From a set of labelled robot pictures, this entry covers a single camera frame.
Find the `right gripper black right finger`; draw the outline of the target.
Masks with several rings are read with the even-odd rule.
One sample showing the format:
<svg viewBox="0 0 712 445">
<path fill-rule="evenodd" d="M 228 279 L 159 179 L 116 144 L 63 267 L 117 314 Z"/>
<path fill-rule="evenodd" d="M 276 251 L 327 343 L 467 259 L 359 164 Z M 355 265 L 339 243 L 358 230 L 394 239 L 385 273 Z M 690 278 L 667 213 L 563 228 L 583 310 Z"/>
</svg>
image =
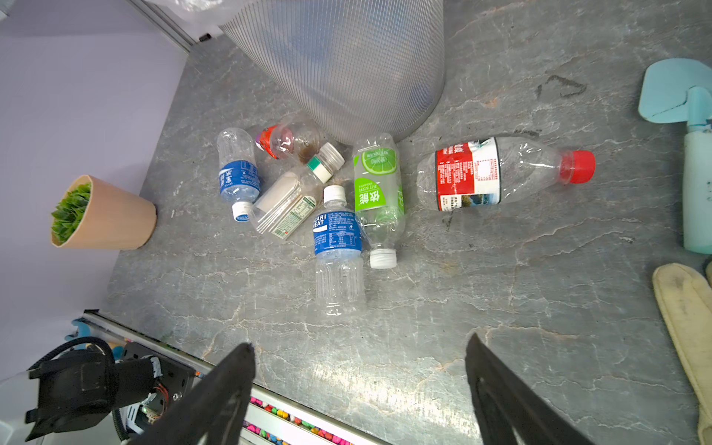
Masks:
<svg viewBox="0 0 712 445">
<path fill-rule="evenodd" d="M 590 444 L 474 334 L 465 356 L 467 381 L 485 444 Z"/>
</svg>

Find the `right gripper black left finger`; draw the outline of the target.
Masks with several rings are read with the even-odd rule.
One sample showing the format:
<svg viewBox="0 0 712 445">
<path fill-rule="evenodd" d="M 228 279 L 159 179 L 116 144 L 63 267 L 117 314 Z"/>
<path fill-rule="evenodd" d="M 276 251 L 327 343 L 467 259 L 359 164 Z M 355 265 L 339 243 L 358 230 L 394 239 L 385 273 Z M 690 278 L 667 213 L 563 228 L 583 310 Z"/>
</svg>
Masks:
<svg viewBox="0 0 712 445">
<path fill-rule="evenodd" d="M 241 343 L 187 396 L 130 444 L 237 444 L 256 376 L 254 348 Z"/>
</svg>

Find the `blue pocari label bottle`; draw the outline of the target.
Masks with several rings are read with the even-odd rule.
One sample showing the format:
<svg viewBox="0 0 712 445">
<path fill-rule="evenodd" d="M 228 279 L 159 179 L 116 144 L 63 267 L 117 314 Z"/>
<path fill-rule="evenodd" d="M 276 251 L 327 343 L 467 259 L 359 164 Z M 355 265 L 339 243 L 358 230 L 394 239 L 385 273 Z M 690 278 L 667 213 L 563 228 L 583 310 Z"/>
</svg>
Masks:
<svg viewBox="0 0 712 445">
<path fill-rule="evenodd" d="M 316 302 L 325 317 L 343 317 L 365 305 L 363 239 L 341 185 L 324 189 L 322 211 L 313 222 Z"/>
</svg>

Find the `clear bottle green band cap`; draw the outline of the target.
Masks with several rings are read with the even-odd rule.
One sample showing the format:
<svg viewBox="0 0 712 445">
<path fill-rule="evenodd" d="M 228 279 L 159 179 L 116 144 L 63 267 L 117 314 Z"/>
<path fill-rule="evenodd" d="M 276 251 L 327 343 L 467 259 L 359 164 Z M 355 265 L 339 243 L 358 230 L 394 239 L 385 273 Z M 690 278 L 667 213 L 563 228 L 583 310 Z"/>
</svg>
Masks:
<svg viewBox="0 0 712 445">
<path fill-rule="evenodd" d="M 253 204 L 250 222 L 261 235 L 288 239 L 322 202 L 327 183 L 345 159 L 330 142 L 305 164 L 282 174 Z"/>
</svg>

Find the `red label clear bottle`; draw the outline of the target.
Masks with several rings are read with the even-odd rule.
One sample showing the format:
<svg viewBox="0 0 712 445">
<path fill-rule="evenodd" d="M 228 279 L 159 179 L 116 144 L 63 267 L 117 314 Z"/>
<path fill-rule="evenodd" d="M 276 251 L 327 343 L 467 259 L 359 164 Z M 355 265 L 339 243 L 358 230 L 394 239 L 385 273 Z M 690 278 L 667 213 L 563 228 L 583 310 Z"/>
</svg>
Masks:
<svg viewBox="0 0 712 445">
<path fill-rule="evenodd" d="M 591 151 L 494 136 L 427 156 L 418 164 L 416 191 L 421 205 L 449 212 L 525 200 L 554 185 L 586 184 L 595 170 Z"/>
</svg>

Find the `green label clear bottle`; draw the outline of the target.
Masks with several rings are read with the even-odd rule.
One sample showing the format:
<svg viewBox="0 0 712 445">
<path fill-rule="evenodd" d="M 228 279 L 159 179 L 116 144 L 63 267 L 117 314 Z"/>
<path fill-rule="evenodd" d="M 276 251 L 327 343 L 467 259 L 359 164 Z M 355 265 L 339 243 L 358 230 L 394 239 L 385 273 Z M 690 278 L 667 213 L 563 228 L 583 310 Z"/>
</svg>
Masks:
<svg viewBox="0 0 712 445">
<path fill-rule="evenodd" d="M 353 146 L 354 211 L 369 248 L 369 265 L 397 266 L 397 244 L 405 228 L 401 157 L 388 133 Z"/>
</svg>

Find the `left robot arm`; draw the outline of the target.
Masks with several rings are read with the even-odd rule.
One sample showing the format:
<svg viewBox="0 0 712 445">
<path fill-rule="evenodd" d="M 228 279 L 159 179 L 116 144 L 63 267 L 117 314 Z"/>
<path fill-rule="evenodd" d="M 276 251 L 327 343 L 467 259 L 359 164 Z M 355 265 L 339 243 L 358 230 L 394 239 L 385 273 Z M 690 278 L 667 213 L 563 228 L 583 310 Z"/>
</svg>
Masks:
<svg viewBox="0 0 712 445">
<path fill-rule="evenodd" d="M 27 441 L 85 430 L 113 418 L 120 439 L 144 433 L 192 389 L 198 372 L 135 342 L 113 356 L 98 337 L 73 339 L 29 370 L 38 402 L 24 415 Z"/>
</svg>

